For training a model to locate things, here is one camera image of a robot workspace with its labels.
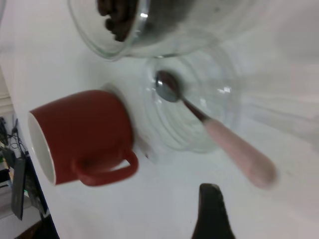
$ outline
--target spoon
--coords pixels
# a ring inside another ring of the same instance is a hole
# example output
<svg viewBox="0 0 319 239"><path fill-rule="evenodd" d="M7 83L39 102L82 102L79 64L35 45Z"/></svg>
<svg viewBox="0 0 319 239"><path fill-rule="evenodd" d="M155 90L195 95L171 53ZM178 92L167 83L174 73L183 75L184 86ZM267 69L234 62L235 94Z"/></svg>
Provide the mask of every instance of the spoon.
<svg viewBox="0 0 319 239"><path fill-rule="evenodd" d="M175 103L182 100L185 106L203 123L211 139L235 162L244 175L257 187L271 186L277 178L272 161L248 142L236 135L220 121L212 119L182 95L182 84L167 71L158 71L155 88L164 100Z"/></svg>

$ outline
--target pink spoon handle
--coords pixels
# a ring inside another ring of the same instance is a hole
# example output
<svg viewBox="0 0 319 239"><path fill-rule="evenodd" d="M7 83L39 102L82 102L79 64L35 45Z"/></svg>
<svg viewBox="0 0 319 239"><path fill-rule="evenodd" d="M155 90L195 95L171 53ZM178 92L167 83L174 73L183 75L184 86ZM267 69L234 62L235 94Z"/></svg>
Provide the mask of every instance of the pink spoon handle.
<svg viewBox="0 0 319 239"><path fill-rule="evenodd" d="M266 188L276 181L276 168L271 160L221 122L203 122L211 138L228 154L246 177L257 187Z"/></svg>

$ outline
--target glass jar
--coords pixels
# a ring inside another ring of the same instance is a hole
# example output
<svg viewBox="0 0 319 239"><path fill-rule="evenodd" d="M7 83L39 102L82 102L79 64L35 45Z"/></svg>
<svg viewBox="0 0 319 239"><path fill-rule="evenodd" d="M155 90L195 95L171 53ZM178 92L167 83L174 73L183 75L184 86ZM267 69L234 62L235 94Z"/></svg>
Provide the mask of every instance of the glass jar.
<svg viewBox="0 0 319 239"><path fill-rule="evenodd" d="M217 148L202 123L182 101L171 103L156 93L158 71L182 81L183 95L208 116L233 129L240 111L240 77L223 48L210 46L190 54L150 59L141 76L141 92L150 134L175 151L208 153Z"/></svg>
<svg viewBox="0 0 319 239"><path fill-rule="evenodd" d="M248 13L264 0L139 0L124 42L105 28L94 0L68 0L71 16L85 43L99 56L169 57L187 54L244 30Z"/></svg>

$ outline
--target red mug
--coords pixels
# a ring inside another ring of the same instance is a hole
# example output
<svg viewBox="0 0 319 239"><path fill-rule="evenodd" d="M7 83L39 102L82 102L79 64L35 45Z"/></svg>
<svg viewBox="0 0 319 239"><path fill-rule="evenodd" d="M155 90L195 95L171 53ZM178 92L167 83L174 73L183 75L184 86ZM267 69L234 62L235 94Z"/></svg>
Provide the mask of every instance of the red mug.
<svg viewBox="0 0 319 239"><path fill-rule="evenodd" d="M32 110L28 126L33 150L54 185L80 180L99 186L136 173L133 131L121 101L92 90ZM113 170L124 160L129 166Z"/></svg>

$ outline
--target white table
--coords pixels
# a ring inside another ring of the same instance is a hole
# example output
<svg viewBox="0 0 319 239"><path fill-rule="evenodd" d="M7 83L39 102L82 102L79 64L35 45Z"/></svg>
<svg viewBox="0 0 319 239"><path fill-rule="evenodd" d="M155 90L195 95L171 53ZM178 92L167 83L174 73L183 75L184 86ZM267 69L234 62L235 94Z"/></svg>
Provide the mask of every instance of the white table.
<svg viewBox="0 0 319 239"><path fill-rule="evenodd" d="M319 220L319 4L272 0L260 26L225 45L245 77L239 134L268 154L281 177L270 191L251 186L218 150L168 153L154 163L136 149L129 180L98 188L52 186L34 167L62 239L185 239L197 219L201 183L218 184L241 239L316 238ZM0 31L0 65L32 149L29 110L108 81L126 91L143 127L138 80L144 60L109 63L82 42L66 0L8 0Z"/></svg>

